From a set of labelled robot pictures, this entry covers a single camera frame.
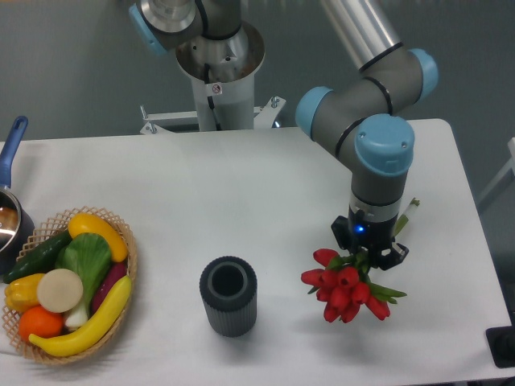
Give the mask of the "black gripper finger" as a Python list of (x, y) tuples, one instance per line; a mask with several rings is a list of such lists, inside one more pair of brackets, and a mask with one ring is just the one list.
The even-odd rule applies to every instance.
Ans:
[(405, 260), (409, 251), (405, 245), (395, 241), (388, 248), (371, 248), (369, 250), (369, 266), (381, 270), (392, 269)]
[(338, 216), (331, 224), (331, 230), (339, 247), (352, 252), (354, 236), (349, 228), (348, 219), (344, 216)]

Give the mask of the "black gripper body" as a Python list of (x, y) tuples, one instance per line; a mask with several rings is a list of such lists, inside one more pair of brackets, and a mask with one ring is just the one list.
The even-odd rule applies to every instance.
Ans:
[(378, 206), (366, 203), (350, 203), (349, 228), (354, 236), (353, 251), (371, 248), (388, 248), (394, 240), (393, 229), (398, 217), (398, 204)]

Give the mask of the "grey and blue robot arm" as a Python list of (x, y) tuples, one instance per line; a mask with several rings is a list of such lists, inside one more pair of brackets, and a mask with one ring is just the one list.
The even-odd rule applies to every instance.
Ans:
[[(408, 253), (395, 227), (414, 131), (398, 114), (435, 89), (439, 71), (425, 51), (404, 47), (375, 1), (325, 1), (323, 9), (361, 78), (346, 92), (311, 89), (295, 121), (351, 171), (348, 214), (332, 224), (338, 245), (366, 251), (372, 267), (386, 270)], [(239, 1), (137, 1), (129, 15), (154, 53), (175, 53), (192, 82), (200, 130), (257, 127), (254, 74), (265, 50)]]

